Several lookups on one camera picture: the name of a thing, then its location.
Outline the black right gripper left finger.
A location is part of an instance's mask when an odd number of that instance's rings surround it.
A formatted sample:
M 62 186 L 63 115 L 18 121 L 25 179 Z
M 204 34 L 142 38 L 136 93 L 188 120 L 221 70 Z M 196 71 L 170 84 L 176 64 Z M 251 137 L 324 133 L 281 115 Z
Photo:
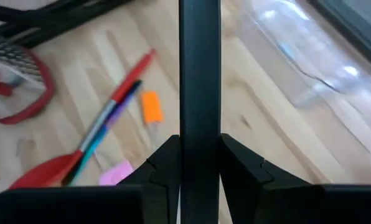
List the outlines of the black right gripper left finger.
M 0 193 L 0 223 L 175 223 L 180 137 L 171 136 L 117 185 Z

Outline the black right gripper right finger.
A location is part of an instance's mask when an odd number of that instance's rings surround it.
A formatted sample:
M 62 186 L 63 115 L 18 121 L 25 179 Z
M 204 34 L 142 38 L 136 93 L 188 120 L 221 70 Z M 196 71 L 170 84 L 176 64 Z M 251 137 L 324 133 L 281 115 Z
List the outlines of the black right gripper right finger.
M 227 134 L 220 175 L 234 223 L 371 223 L 371 185 L 310 184 Z

